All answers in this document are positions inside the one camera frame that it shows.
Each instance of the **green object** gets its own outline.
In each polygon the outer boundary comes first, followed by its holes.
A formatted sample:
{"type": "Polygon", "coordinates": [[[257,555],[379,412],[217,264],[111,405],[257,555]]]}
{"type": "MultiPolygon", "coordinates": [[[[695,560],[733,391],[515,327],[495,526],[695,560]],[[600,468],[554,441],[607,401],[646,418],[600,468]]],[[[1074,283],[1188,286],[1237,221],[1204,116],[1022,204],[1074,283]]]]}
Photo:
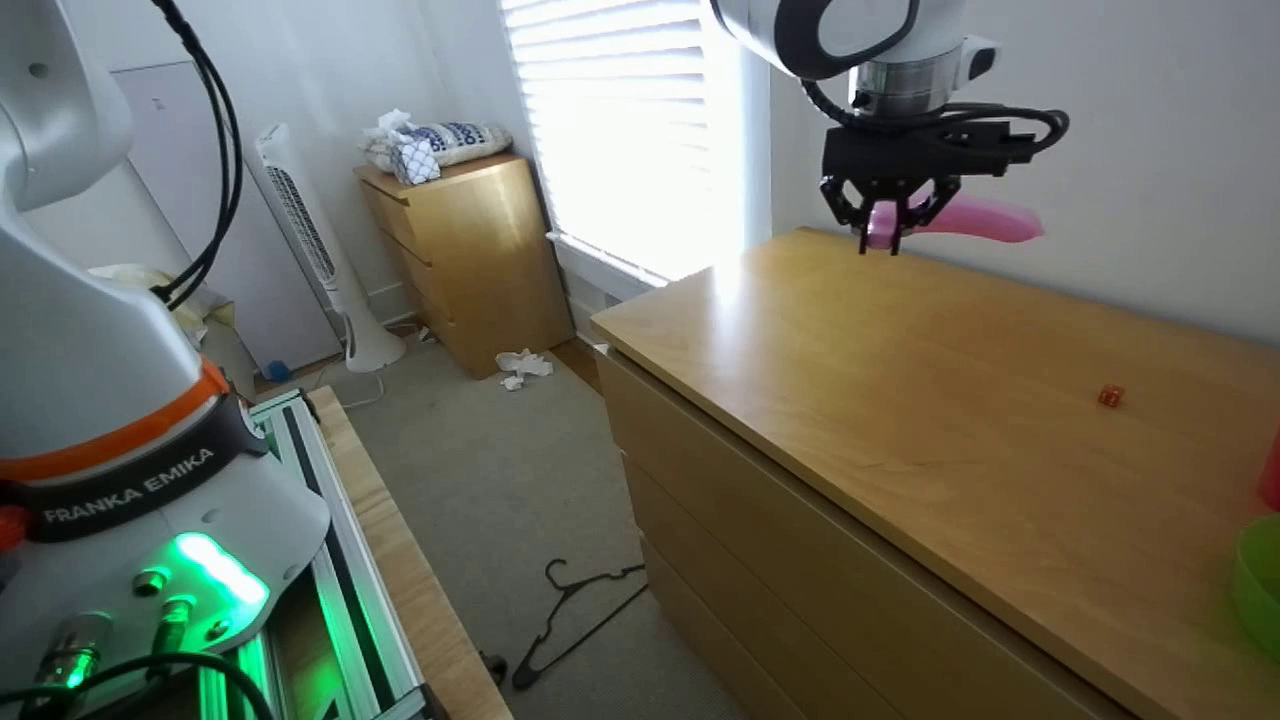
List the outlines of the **green object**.
{"type": "Polygon", "coordinates": [[[238,602],[261,610],[268,602],[268,582],[252,575],[233,553],[222,553],[202,533],[176,534],[176,548],[202,569],[209,581],[217,581],[222,590],[233,590],[238,602]]]}
{"type": "Polygon", "coordinates": [[[1280,516],[1245,533],[1231,602],[1252,644],[1280,656],[1280,516]]]}
{"type": "Polygon", "coordinates": [[[65,688],[80,688],[90,673],[96,673],[96,649],[80,649],[65,676],[65,688]]]}

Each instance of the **gray carpet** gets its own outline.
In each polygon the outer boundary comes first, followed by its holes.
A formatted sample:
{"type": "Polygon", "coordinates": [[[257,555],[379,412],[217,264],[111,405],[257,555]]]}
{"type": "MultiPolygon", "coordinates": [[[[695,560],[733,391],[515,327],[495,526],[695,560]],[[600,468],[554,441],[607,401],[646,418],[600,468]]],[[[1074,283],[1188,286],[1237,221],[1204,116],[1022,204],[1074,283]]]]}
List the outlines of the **gray carpet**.
{"type": "MultiPolygon", "coordinates": [[[[415,342],[375,379],[332,382],[483,650],[519,665],[554,602],[543,581],[550,555],[562,555],[561,581],[640,560],[602,405],[567,369],[554,365],[549,379],[509,391],[467,379],[442,347],[415,342]]],[[[562,602],[535,665],[640,582],[645,571],[585,586],[562,602]]],[[[527,691],[505,694],[519,720],[738,717],[646,590],[527,691]]]]}

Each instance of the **green light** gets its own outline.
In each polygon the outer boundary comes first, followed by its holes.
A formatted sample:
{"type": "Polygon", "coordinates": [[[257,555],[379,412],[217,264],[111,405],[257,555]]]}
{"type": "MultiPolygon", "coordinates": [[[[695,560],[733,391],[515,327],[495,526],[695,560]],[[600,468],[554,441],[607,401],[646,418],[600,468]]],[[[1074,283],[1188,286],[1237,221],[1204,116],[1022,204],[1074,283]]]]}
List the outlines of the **green light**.
{"type": "Polygon", "coordinates": [[[238,602],[264,609],[268,602],[268,582],[252,575],[233,553],[222,553],[210,534],[202,533],[185,533],[176,534],[176,548],[202,569],[209,581],[226,586],[238,602]]]}
{"type": "Polygon", "coordinates": [[[90,676],[90,669],[96,669],[96,650],[90,649],[74,650],[74,658],[65,676],[65,688],[80,688],[90,676]]]}

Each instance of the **wooden dresser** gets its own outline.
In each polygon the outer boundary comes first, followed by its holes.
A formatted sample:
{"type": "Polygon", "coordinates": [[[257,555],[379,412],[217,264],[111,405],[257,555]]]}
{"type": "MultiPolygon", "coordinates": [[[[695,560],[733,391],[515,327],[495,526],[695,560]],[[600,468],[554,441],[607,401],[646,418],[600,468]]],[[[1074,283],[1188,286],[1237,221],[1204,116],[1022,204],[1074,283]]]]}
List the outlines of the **wooden dresser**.
{"type": "Polygon", "coordinates": [[[415,286],[422,322],[467,377],[495,351],[570,335],[527,161],[486,156],[432,182],[362,173],[359,186],[415,286]]]}
{"type": "Polygon", "coordinates": [[[650,586],[753,717],[1280,717],[1227,609],[1274,347],[816,230],[596,322],[650,586]]]}

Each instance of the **window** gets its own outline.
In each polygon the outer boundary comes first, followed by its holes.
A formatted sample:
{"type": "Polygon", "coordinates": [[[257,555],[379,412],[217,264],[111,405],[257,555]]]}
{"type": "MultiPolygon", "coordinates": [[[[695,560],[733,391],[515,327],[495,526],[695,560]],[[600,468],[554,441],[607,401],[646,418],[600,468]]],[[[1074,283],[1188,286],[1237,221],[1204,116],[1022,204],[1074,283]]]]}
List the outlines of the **window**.
{"type": "Polygon", "coordinates": [[[505,22],[554,240],[657,283],[744,245],[735,51],[701,0],[505,0],[505,22]]]}

